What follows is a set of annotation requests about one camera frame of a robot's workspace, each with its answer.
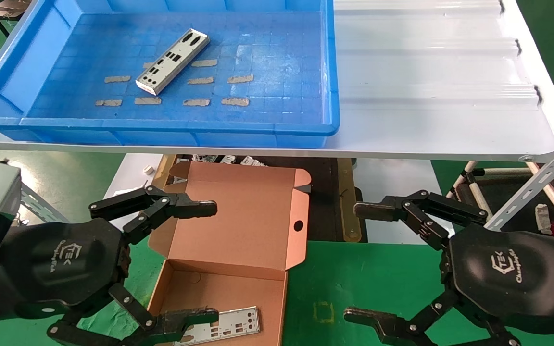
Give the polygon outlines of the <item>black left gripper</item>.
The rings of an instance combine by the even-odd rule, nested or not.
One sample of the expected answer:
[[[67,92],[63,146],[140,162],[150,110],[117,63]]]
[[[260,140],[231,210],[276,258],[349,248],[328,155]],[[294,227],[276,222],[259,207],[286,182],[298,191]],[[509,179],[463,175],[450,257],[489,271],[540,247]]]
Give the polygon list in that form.
[[[122,340],[79,329],[79,313],[69,311],[47,335],[64,346],[153,346],[178,342],[191,325],[213,323],[212,308],[179,309],[153,316],[120,283],[127,276],[129,245],[147,238],[165,221],[211,217],[213,200],[194,201],[186,193],[166,193],[150,185],[94,202],[93,220],[49,222],[11,230],[3,242],[3,267],[19,293],[16,309],[96,309],[110,298],[138,328]],[[123,234],[109,221],[137,213]]]

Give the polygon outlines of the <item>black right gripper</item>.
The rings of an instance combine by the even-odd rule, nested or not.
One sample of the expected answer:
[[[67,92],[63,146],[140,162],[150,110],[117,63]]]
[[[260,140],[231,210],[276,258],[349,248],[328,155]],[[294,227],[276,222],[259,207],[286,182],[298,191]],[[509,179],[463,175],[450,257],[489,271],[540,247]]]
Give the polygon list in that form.
[[[554,237],[530,232],[464,229],[449,239],[437,217],[460,226],[484,225],[485,210],[420,190],[381,202],[356,202],[356,217],[406,224],[434,250],[448,248],[452,274],[446,290],[411,320],[348,307],[347,322],[369,326],[390,346],[434,346],[427,330],[452,308],[489,333],[465,346],[520,346],[504,325],[526,332],[554,332]]]

